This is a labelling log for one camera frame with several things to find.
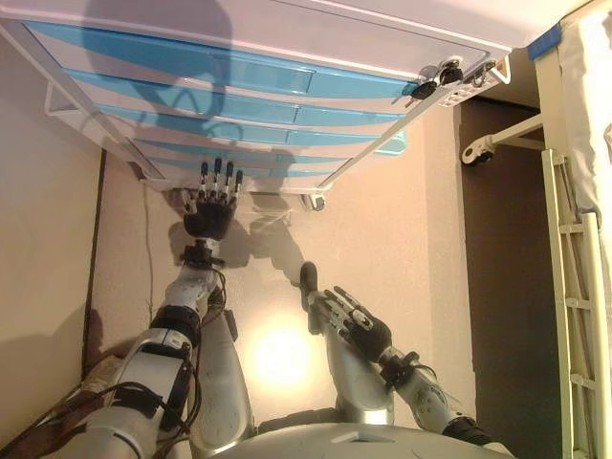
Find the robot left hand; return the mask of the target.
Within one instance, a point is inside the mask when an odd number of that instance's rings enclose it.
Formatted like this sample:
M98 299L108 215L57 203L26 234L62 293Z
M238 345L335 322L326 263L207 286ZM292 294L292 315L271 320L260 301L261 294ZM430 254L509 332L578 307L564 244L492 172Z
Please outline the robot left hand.
M196 188L181 191L185 207L184 226L187 233L199 239L220 241L225 238L238 206L243 171L234 169L232 161L221 157L200 166L200 182Z

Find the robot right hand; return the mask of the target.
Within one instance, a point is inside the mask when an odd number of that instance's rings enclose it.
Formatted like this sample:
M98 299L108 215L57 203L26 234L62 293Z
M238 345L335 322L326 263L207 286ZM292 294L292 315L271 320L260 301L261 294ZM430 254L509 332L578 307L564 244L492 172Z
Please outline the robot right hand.
M379 363L384 351L392 346L388 326L339 286L324 291L323 304L339 336L368 361Z

